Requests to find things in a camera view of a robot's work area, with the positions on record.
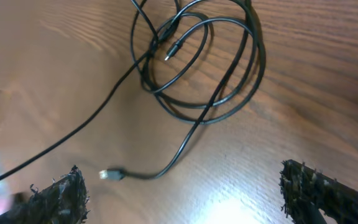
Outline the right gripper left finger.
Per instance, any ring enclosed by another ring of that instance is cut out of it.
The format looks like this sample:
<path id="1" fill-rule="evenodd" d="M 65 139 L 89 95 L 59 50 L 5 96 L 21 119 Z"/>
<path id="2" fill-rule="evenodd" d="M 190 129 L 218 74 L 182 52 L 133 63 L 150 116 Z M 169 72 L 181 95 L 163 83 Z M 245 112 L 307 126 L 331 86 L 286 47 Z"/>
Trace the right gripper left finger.
<path id="1" fill-rule="evenodd" d="M 46 189 L 30 186 L 31 195 L 13 196 L 0 224 L 82 224 L 88 219 L 85 179 L 77 166 Z"/>

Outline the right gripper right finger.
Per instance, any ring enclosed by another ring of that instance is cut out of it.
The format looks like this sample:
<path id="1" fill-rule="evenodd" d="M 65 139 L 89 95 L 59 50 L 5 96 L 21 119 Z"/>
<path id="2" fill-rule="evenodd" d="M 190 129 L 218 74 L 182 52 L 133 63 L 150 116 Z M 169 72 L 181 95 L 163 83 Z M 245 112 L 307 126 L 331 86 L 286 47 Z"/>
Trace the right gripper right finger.
<path id="1" fill-rule="evenodd" d="M 282 162 L 281 211 L 293 223 L 358 223 L 358 191 L 292 159 Z"/>

